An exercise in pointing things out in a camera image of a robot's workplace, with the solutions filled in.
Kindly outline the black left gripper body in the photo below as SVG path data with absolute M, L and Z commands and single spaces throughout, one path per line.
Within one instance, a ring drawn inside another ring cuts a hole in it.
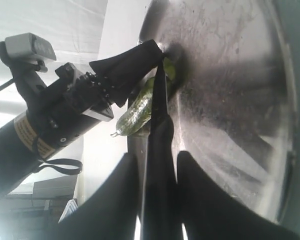
M 30 121 L 42 140 L 68 145 L 114 118 L 109 94 L 95 74 L 82 73 L 71 63 L 59 67 L 56 74 L 54 83 L 38 85 L 26 100 Z

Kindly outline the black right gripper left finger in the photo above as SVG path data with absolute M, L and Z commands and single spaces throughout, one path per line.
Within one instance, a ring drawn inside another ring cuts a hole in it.
M 48 233 L 50 240 L 132 240 L 139 201 L 138 162 L 125 153 L 102 186 Z

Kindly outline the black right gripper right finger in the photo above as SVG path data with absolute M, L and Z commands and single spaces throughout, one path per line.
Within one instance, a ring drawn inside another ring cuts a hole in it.
M 180 215 L 190 240 L 299 240 L 223 191 L 188 151 L 177 155 Z

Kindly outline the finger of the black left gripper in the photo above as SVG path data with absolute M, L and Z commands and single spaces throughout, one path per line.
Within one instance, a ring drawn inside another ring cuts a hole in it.
M 164 58 L 157 43 L 147 40 L 119 55 L 89 62 L 109 101 L 123 107 L 140 80 Z

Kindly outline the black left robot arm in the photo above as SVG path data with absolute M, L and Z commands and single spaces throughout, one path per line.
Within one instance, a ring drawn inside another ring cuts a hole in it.
M 46 85 L 39 73 L 47 71 L 45 60 L 56 58 L 49 42 L 37 36 L 1 41 L 0 60 L 10 69 L 27 108 L 0 128 L 0 198 L 47 167 L 78 175 L 80 161 L 54 156 L 99 123 L 111 121 L 112 105 L 122 107 L 163 57 L 157 43 L 148 40 L 90 62 L 90 72 L 67 62 L 55 70 L 57 80 Z

